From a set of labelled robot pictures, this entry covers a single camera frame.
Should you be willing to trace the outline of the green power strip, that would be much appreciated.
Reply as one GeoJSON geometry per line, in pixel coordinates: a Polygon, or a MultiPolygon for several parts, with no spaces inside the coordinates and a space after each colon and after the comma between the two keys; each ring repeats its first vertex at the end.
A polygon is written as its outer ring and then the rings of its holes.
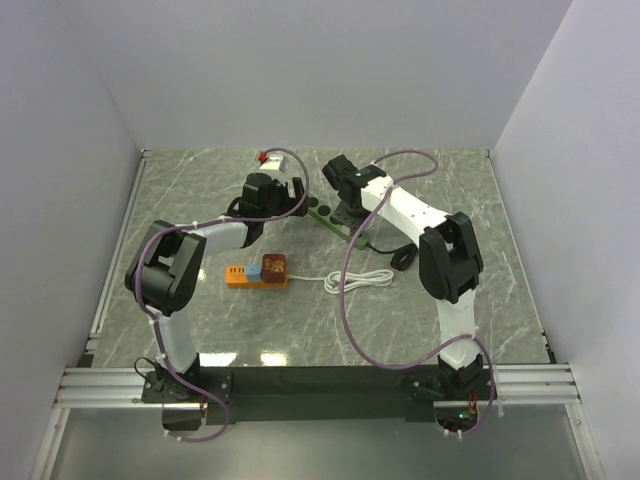
{"type": "Polygon", "coordinates": [[[357,231],[355,233],[350,233],[346,228],[332,222],[332,213],[338,204],[331,206],[319,197],[310,195],[307,198],[307,214],[319,222],[323,227],[327,228],[331,233],[349,243],[355,237],[357,231]]]}

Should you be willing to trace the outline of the red koi cube adapter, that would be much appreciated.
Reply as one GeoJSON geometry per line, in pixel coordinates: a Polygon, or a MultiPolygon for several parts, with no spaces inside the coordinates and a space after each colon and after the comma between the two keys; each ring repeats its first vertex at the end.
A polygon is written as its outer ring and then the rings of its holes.
{"type": "Polygon", "coordinates": [[[284,285],[288,281],[286,256],[284,254],[264,254],[261,263],[261,278],[268,285],[284,285]]]}

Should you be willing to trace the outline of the blue charger plug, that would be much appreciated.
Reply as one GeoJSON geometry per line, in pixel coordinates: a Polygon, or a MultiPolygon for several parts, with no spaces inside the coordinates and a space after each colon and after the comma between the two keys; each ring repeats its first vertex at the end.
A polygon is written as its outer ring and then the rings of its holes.
{"type": "Polygon", "coordinates": [[[260,265],[246,265],[244,274],[248,283],[260,283],[263,281],[262,267],[260,265]]]}

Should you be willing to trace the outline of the orange power strip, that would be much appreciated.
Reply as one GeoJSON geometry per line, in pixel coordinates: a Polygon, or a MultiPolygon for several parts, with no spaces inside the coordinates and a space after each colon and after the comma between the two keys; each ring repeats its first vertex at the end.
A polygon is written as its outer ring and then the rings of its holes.
{"type": "Polygon", "coordinates": [[[248,283],[244,274],[244,267],[241,265],[228,266],[224,272],[224,282],[231,289],[275,289],[284,288],[284,285],[268,285],[263,281],[260,283],[248,283]]]}

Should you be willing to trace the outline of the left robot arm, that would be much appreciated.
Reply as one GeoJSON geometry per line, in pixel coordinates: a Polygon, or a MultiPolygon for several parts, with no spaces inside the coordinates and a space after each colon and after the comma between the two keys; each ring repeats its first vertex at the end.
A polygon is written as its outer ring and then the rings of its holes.
{"type": "Polygon", "coordinates": [[[166,376],[164,389],[176,401],[189,401],[204,390],[186,311],[203,260],[253,245],[268,222],[305,216],[309,183],[308,175],[287,181],[274,173],[252,173],[218,218],[189,225],[158,220],[149,227],[125,286],[148,316],[157,347],[156,374],[166,376]]]}

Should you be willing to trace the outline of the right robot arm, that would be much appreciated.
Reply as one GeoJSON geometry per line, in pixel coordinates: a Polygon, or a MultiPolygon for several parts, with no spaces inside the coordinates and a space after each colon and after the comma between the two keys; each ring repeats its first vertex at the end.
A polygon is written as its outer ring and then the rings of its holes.
{"type": "Polygon", "coordinates": [[[394,153],[361,169],[339,155],[322,173],[347,212],[362,219],[356,235],[379,216],[415,244],[420,282],[436,302],[440,345],[421,359],[396,368],[410,369],[436,356],[440,390],[449,398],[460,399],[473,388],[489,358],[476,341],[475,298],[484,264],[469,216],[441,211],[401,187],[404,181],[427,177],[438,169],[433,155],[415,153],[430,159],[433,167],[394,178],[379,167],[394,153]]]}

